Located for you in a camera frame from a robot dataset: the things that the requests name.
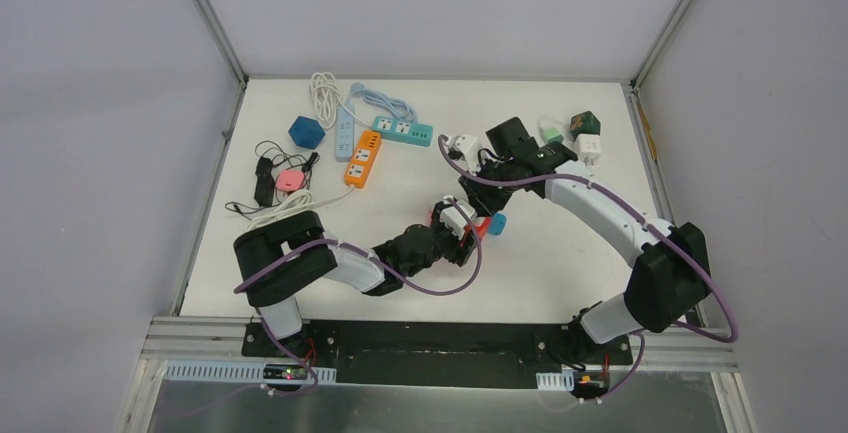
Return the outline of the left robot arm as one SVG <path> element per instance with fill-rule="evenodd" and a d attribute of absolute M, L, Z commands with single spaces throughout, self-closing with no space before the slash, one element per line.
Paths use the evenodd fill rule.
<path fill-rule="evenodd" d="M 444 260 L 465 265 L 476 254 L 491 220 L 464 200 L 437 202 L 428 223 L 370 249 L 329 234 L 314 211 L 304 211 L 239 236 L 234 252 L 242 277 L 235 293 L 269 327 L 266 342 L 281 357 L 297 355 L 305 331 L 296 295 L 319 279 L 346 284 L 368 296 L 383 296 Z"/>

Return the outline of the red cube adapter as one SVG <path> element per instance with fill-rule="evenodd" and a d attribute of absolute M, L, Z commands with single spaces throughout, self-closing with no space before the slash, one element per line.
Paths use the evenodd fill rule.
<path fill-rule="evenodd" d="M 478 217 L 474 220 L 474 231 L 478 237 L 483 238 L 486 236 L 492 220 L 492 217 Z"/>

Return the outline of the blue small adapter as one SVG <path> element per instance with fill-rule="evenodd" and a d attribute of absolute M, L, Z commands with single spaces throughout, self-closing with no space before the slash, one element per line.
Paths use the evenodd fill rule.
<path fill-rule="evenodd" d="M 506 228 L 508 218 L 505 214 L 498 212 L 491 217 L 487 228 L 487 234 L 493 237 L 500 236 Z"/>

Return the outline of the dark green dragon cube adapter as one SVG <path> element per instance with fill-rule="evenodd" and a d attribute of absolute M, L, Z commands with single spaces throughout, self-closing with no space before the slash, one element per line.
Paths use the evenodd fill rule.
<path fill-rule="evenodd" d="M 581 135 L 601 134 L 601 122 L 592 111 L 584 111 L 570 119 L 569 132 L 573 140 Z"/>

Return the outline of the white tiger cube adapter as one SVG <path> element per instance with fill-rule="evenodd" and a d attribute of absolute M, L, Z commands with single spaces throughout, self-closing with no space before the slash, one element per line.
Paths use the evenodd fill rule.
<path fill-rule="evenodd" d="M 578 160 L 589 167 L 594 167 L 601 158 L 602 145 L 599 134 L 579 134 L 573 141 L 573 147 Z"/>

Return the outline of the light green plug charger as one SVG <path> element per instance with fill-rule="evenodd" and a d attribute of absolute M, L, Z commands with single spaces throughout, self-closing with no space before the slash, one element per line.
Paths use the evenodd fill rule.
<path fill-rule="evenodd" d="M 541 116 L 537 120 L 537 129 L 545 143 L 563 143 L 565 136 L 562 128 L 563 124 L 560 121 L 548 116 Z"/>

